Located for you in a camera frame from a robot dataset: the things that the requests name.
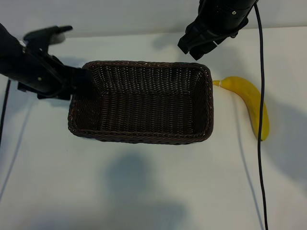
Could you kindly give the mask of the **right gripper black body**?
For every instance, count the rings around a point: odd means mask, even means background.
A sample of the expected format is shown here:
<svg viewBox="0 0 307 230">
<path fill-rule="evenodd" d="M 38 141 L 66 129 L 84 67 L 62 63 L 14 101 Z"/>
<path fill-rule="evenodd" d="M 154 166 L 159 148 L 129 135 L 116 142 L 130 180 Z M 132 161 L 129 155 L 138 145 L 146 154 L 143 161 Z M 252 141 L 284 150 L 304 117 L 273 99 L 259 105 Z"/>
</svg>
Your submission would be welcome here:
<svg viewBox="0 0 307 230">
<path fill-rule="evenodd" d="M 196 45 L 222 43 L 235 37 L 248 23 L 256 0 L 201 0 L 198 9 Z"/>
</svg>

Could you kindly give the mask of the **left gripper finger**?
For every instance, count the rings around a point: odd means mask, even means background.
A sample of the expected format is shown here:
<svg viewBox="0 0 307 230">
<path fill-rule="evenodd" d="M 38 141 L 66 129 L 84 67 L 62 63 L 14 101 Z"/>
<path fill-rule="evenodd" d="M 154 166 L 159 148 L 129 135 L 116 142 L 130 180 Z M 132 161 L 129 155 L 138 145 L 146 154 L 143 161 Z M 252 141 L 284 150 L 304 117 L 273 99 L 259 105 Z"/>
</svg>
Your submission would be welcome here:
<svg viewBox="0 0 307 230">
<path fill-rule="evenodd" d="M 97 97 L 97 87 L 94 83 L 92 72 L 89 69 L 81 69 L 80 94 L 88 99 Z"/>
<path fill-rule="evenodd" d="M 71 71 L 71 95 L 74 95 L 79 91 L 81 70 L 81 68 L 73 68 Z"/>
</svg>

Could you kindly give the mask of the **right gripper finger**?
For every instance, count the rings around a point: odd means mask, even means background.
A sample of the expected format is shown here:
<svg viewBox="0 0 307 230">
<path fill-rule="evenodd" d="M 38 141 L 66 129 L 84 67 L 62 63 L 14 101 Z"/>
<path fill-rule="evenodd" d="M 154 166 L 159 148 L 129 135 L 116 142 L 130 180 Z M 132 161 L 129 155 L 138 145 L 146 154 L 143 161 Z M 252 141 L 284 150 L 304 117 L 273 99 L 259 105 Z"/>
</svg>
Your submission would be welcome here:
<svg viewBox="0 0 307 230">
<path fill-rule="evenodd" d="M 195 59 L 199 60 L 205 54 L 213 51 L 218 45 L 215 43 L 215 38 L 196 37 L 189 40 L 189 54 Z"/>
<path fill-rule="evenodd" d="M 178 47 L 184 54 L 189 53 L 189 40 L 202 37 L 207 39 L 206 33 L 208 30 L 208 25 L 204 22 L 192 22 L 186 27 L 185 34 L 180 38 L 178 42 Z"/>
</svg>

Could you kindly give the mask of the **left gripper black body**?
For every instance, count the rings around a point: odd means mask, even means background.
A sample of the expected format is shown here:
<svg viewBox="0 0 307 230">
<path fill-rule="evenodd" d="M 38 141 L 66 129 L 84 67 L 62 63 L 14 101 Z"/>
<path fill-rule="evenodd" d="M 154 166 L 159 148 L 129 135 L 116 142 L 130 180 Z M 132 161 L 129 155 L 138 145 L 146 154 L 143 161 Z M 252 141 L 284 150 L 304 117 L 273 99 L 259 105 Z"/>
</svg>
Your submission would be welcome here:
<svg viewBox="0 0 307 230">
<path fill-rule="evenodd" d="M 38 99 L 69 100 L 73 93 L 73 67 L 48 53 L 49 45 L 21 46 L 21 73 L 18 89 L 37 94 Z"/>
</svg>

